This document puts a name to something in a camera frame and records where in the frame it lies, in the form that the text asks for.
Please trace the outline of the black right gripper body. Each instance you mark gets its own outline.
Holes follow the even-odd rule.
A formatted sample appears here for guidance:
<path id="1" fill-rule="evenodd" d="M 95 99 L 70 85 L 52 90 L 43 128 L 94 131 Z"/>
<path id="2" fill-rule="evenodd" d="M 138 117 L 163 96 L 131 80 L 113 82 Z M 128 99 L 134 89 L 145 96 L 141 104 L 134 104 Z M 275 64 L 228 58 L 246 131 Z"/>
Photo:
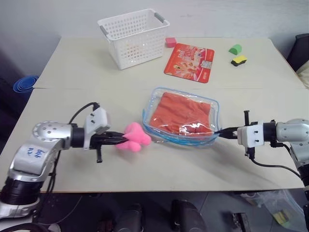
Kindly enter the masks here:
<path id="1" fill-rule="evenodd" d="M 242 145 L 245 149 L 245 156 L 248 158 L 254 158 L 255 157 L 255 148 L 249 148 L 246 147 L 247 145 L 247 135 L 246 135 L 246 128 L 250 125 L 249 121 L 249 110 L 244 111 L 244 122 L 245 125 L 243 127 L 236 128 L 235 131 L 232 131 L 232 139 L 235 139 L 238 141 L 239 145 Z"/>

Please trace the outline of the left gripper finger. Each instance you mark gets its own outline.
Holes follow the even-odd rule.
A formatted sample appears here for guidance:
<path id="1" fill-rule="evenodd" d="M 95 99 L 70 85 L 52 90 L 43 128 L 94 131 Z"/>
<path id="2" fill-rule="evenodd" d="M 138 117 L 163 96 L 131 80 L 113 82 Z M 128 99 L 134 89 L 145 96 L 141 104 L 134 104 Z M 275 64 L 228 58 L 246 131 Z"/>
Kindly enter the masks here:
<path id="1" fill-rule="evenodd" d="M 119 145 L 127 141 L 128 139 L 126 138 L 111 138 L 111 139 L 106 139 L 106 145 Z"/>
<path id="2" fill-rule="evenodd" d="M 110 140 L 125 140 L 123 133 L 115 132 L 115 131 L 107 131 L 106 137 Z"/>

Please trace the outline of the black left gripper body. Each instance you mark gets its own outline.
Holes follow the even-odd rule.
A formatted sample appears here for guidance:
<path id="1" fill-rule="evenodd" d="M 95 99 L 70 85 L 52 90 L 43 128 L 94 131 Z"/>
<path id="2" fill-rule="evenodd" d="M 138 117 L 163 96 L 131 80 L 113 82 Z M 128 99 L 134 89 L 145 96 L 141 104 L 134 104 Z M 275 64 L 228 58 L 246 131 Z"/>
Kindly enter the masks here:
<path id="1" fill-rule="evenodd" d="M 89 149 L 96 150 L 97 163 L 102 163 L 101 147 L 103 145 L 110 145 L 110 138 L 109 138 L 109 132 L 108 132 L 109 129 L 110 127 L 100 129 L 94 135 L 91 136 Z"/>

